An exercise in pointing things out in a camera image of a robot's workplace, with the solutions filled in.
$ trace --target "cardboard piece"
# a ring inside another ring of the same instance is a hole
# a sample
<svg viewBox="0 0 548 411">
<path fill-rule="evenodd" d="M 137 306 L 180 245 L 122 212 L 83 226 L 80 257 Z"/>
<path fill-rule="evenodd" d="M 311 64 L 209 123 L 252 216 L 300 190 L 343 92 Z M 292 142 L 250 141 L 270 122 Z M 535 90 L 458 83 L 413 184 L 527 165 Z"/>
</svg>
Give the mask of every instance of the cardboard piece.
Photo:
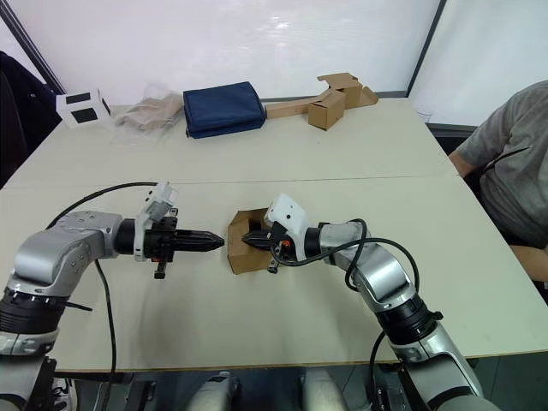
<svg viewBox="0 0 548 411">
<path fill-rule="evenodd" d="M 271 262 L 271 254 L 265 250 L 251 247 L 241 240 L 249 232 L 250 223 L 260 224 L 261 229 L 267 229 L 265 214 L 267 208 L 238 211 L 229 224 L 229 262 L 232 272 L 266 270 Z"/>
<path fill-rule="evenodd" d="M 295 116 L 297 114 L 306 114 L 308 105 L 319 101 L 329 94 L 329 89 L 322 92 L 320 95 L 310 98 L 301 98 L 293 101 L 283 101 L 282 103 L 267 104 L 266 118 L 279 118 Z"/>
<path fill-rule="evenodd" d="M 327 81 L 330 89 L 346 94 L 345 109 L 373 105 L 378 102 L 377 95 L 369 87 L 363 87 L 358 78 L 350 73 L 321 75 L 318 80 Z"/>
<path fill-rule="evenodd" d="M 308 105 L 308 124 L 329 129 L 344 116 L 344 107 L 348 94 L 330 90 L 327 97 Z"/>
</svg>

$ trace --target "plastic bag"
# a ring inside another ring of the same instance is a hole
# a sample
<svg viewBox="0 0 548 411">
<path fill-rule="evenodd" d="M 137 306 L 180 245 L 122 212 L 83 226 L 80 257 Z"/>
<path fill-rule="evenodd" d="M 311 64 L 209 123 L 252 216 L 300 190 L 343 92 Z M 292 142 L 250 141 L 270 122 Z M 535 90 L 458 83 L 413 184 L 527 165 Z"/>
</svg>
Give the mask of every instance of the plastic bag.
<svg viewBox="0 0 548 411">
<path fill-rule="evenodd" d="M 157 140 L 182 117 L 182 94 L 147 86 L 143 99 L 115 119 L 114 143 Z"/>
</svg>

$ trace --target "cardboard box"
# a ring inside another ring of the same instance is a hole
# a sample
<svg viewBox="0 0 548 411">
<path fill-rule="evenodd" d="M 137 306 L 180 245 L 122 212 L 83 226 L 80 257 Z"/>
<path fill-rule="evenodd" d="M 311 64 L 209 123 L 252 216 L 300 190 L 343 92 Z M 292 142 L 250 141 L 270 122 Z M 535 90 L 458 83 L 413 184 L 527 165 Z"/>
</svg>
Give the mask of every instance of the cardboard box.
<svg viewBox="0 0 548 411">
<path fill-rule="evenodd" d="M 308 105 L 308 124 L 329 129 L 339 118 L 344 116 L 347 95 L 344 92 L 331 90 L 327 97 Z"/>
<path fill-rule="evenodd" d="M 110 118 L 110 108 L 99 90 L 56 96 L 56 111 L 71 128 L 103 122 Z"/>
<path fill-rule="evenodd" d="M 319 101 L 329 94 L 329 90 L 324 91 L 318 96 L 311 98 L 301 98 L 293 101 L 283 101 L 282 103 L 267 104 L 266 118 L 279 118 L 295 116 L 297 114 L 306 114 L 308 112 L 308 105 Z"/>
<path fill-rule="evenodd" d="M 377 95 L 371 91 L 369 87 L 363 87 L 350 73 L 337 73 L 321 75 L 318 77 L 320 81 L 327 81 L 329 88 L 344 92 L 346 94 L 345 109 L 353 109 L 355 107 L 363 107 L 366 105 L 376 104 L 378 102 Z"/>
<path fill-rule="evenodd" d="M 265 214 L 267 208 L 258 210 L 239 211 L 229 224 L 229 262 L 232 272 L 266 270 L 271 262 L 271 253 L 265 250 L 251 247 L 241 240 L 247 234 L 252 225 L 267 229 Z"/>
</svg>

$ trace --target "sneaker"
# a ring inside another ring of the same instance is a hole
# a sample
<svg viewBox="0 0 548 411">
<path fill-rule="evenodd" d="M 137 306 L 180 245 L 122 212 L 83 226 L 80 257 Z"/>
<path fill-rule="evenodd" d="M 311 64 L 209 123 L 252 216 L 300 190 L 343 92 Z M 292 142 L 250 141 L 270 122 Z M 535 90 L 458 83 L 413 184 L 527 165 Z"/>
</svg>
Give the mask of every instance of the sneaker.
<svg viewBox="0 0 548 411">
<path fill-rule="evenodd" d="M 78 396 L 75 382 L 72 379 L 55 378 L 51 390 L 53 391 L 54 411 L 76 411 L 78 409 Z"/>
</svg>

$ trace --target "gray t-shirt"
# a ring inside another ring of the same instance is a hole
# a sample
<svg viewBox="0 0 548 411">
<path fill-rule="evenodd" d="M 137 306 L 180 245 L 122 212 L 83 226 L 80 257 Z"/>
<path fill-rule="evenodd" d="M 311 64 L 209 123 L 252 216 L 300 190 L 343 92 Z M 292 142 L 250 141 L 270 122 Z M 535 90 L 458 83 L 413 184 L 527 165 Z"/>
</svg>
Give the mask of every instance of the gray t-shirt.
<svg viewBox="0 0 548 411">
<path fill-rule="evenodd" d="M 463 142 L 457 152 L 483 166 L 484 207 L 502 231 L 538 248 L 548 244 L 548 80 L 515 94 Z"/>
</svg>

